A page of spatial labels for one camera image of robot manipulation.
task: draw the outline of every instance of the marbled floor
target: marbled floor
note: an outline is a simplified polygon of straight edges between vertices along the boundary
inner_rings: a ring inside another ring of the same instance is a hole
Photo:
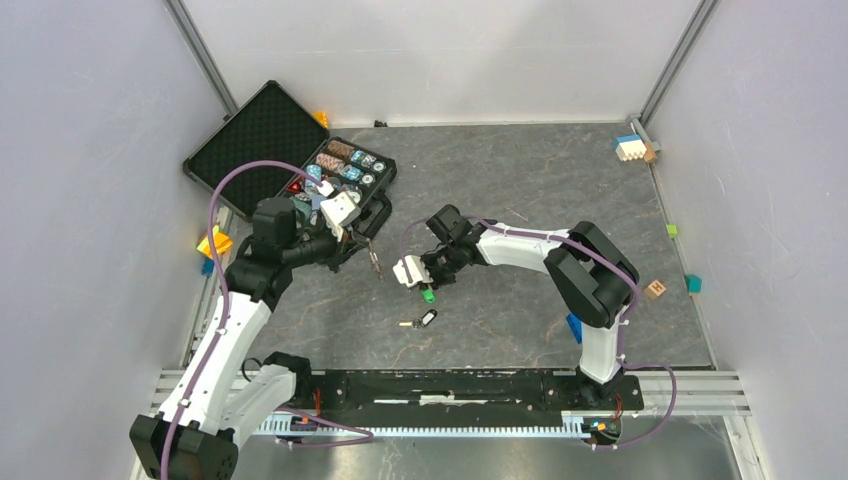
[[[710,363],[680,260],[668,238],[651,173],[642,161],[620,162],[612,142],[624,125],[507,125],[376,128],[333,132],[394,158],[388,195],[394,213],[375,240],[386,278],[366,252],[333,275],[295,270],[294,283],[249,355],[279,350],[313,368],[448,368],[576,366],[580,347],[564,322],[565,304],[546,275],[514,267],[470,267],[436,292],[438,318],[426,329],[398,327],[428,308],[391,274],[398,238],[412,220],[446,203],[464,214],[515,227],[571,228],[588,220],[636,266],[641,285],[668,290],[631,316],[627,359],[674,366]],[[409,253],[435,247],[426,226]]]

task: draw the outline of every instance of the open black case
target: open black case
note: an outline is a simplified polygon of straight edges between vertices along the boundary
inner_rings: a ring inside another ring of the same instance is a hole
[[[352,226],[367,238],[373,238],[391,215],[386,190],[397,176],[395,161],[330,137],[330,131],[273,80],[183,162],[183,171],[211,192],[231,171],[256,160],[277,160],[302,169],[323,164],[324,179],[358,199],[362,213]],[[306,213],[311,200],[305,183],[309,182],[281,168],[259,167],[234,178],[221,193],[221,201],[247,221],[259,201],[280,195],[299,200]]]

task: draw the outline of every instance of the green object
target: green object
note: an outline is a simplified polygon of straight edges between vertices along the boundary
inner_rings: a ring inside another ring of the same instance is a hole
[[[421,296],[424,297],[424,301],[427,303],[436,303],[436,294],[429,288],[421,290]]]
[[[701,293],[701,277],[695,274],[687,274],[686,279],[686,289],[689,290],[689,293]]]

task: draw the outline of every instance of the yellow block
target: yellow block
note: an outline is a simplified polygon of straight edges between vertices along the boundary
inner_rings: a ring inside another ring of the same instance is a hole
[[[212,228],[212,238],[215,242],[215,250],[218,255],[223,255],[224,252],[233,247],[233,241],[226,234],[220,231],[218,225]],[[212,258],[212,251],[209,250],[209,237],[206,234],[200,239],[200,244],[197,246],[197,251]]]
[[[315,117],[315,120],[318,120],[318,123],[324,125],[324,128],[330,128],[330,121],[327,120],[326,112],[315,112],[312,116]]]

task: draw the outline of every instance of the case lid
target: case lid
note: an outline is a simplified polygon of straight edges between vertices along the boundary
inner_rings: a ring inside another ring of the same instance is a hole
[[[211,190],[233,169],[256,160],[303,167],[329,135],[272,80],[185,161],[184,169]],[[248,170],[230,181],[222,200],[240,216],[250,217],[260,200],[280,193],[292,176],[274,167]]]

